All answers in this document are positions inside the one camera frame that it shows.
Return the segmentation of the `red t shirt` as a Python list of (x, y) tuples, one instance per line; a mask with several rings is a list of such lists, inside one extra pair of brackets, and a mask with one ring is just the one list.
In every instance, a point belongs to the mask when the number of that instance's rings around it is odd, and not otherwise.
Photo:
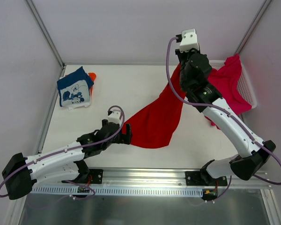
[(168, 146), (179, 125), (182, 107), (183, 102), (167, 84), (155, 101), (125, 122), (131, 126), (131, 145), (146, 149)]

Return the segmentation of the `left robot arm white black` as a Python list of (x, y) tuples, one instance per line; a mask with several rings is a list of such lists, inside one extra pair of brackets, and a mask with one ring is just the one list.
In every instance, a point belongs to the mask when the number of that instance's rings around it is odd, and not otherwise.
[(11, 157), (2, 171), (5, 194), (16, 200), (29, 194), (34, 188), (54, 182), (83, 183), (89, 169), (85, 159), (99, 155), (112, 144), (131, 144), (130, 124), (102, 121), (102, 127), (84, 134), (67, 146), (29, 157), (17, 153)]

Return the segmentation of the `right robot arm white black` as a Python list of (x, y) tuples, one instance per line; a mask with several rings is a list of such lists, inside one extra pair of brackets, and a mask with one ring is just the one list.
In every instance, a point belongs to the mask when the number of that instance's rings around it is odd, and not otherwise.
[(195, 48), (187, 52), (176, 49), (175, 54), (180, 63), (180, 87), (187, 101), (214, 122), (237, 150), (235, 156), (207, 162), (200, 169), (201, 182), (209, 186), (217, 178), (231, 175), (249, 180), (267, 162), (275, 144), (255, 135), (207, 80), (212, 67), (205, 54)]

